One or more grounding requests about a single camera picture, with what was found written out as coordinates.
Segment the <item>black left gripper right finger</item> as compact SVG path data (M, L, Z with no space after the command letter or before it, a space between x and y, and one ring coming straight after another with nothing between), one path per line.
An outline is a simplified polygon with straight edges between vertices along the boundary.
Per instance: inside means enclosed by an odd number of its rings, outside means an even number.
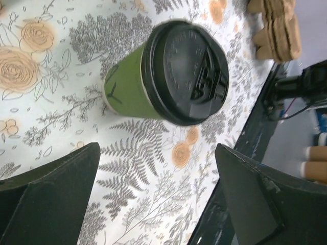
M239 244L326 244L326 186L223 144L215 157Z

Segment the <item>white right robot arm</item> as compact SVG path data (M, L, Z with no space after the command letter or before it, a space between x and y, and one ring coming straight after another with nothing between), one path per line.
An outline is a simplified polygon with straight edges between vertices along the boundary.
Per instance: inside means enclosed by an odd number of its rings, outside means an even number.
M326 106L326 60L303 69L300 75L277 79L270 100L302 98L309 107Z

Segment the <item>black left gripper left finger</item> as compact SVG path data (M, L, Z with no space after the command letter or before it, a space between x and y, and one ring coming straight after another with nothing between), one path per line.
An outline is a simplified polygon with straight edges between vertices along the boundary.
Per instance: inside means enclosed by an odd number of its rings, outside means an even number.
M1 244L76 244L100 161L92 142L1 181Z

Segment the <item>brown cardboard cup carrier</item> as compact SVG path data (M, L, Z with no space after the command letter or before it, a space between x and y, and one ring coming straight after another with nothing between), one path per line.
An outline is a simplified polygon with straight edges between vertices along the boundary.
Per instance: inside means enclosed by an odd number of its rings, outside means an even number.
M296 1L250 0L247 12L262 14L264 27L252 37L256 58L283 63L296 60L302 52L300 30L294 12Z

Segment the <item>black coffee cup lid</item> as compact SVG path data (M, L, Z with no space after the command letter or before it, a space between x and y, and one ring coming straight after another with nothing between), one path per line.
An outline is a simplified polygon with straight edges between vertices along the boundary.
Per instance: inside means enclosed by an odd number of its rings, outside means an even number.
M178 126L204 122L227 98L229 71L223 49L204 28L183 20L153 29L141 72L156 112Z

